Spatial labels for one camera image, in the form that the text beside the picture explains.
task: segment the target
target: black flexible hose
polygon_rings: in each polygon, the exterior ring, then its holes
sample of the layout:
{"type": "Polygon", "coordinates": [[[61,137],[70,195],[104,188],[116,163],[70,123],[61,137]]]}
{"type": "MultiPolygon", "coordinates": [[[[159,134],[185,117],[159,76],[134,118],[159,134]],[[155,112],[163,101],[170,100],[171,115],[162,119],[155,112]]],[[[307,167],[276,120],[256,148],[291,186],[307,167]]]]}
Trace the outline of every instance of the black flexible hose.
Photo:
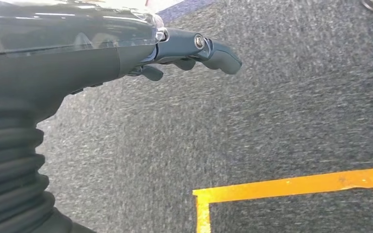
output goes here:
{"type": "Polygon", "coordinates": [[[0,233],[93,233],[53,207],[49,179],[38,173],[42,140],[26,112],[0,110],[0,233]]]}

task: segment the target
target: bolt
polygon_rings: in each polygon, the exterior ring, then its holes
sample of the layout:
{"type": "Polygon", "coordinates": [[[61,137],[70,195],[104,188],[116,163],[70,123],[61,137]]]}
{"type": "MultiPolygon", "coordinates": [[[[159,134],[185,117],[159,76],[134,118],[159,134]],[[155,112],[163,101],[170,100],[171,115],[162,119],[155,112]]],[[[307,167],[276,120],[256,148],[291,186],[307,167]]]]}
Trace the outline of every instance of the bolt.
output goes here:
{"type": "Polygon", "coordinates": [[[197,34],[195,36],[195,40],[194,40],[194,43],[195,43],[195,46],[197,48],[199,48],[200,50],[203,49],[204,45],[205,45],[205,42],[203,40],[203,37],[199,34],[197,34]]]}

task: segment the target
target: black plastic body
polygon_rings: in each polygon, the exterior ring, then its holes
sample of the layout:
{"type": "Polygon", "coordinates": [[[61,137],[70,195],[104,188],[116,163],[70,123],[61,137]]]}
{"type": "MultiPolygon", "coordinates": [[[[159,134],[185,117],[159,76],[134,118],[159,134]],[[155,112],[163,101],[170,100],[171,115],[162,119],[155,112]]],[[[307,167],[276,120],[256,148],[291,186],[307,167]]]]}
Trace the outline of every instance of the black plastic body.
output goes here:
{"type": "Polygon", "coordinates": [[[81,50],[37,56],[0,56],[0,233],[92,233],[54,207],[38,174],[43,140],[38,122],[64,97],[124,76],[155,45],[81,50]]]}

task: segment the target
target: yellow tape line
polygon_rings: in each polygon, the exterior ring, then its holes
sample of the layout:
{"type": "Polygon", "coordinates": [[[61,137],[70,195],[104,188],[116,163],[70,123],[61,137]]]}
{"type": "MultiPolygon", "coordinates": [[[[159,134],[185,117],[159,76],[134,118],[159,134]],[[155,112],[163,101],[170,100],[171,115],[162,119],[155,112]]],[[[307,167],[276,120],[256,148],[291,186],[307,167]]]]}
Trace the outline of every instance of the yellow tape line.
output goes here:
{"type": "Polygon", "coordinates": [[[334,192],[351,188],[373,188],[373,169],[194,190],[193,195],[197,196],[197,233],[211,233],[210,203],[334,192]]]}

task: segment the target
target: gray carpet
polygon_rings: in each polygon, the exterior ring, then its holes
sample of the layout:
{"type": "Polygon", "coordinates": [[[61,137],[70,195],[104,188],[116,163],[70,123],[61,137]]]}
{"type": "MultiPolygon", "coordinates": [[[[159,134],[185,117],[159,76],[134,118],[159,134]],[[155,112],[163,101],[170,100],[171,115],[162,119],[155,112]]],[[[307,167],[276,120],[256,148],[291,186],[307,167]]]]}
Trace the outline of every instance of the gray carpet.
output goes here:
{"type": "MultiPolygon", "coordinates": [[[[220,0],[169,26],[243,70],[165,67],[67,97],[39,152],[56,206],[100,233],[192,233],[192,190],[373,167],[373,13],[357,0],[220,0]]],[[[373,233],[373,191],[211,205],[214,233],[373,233]]]]}

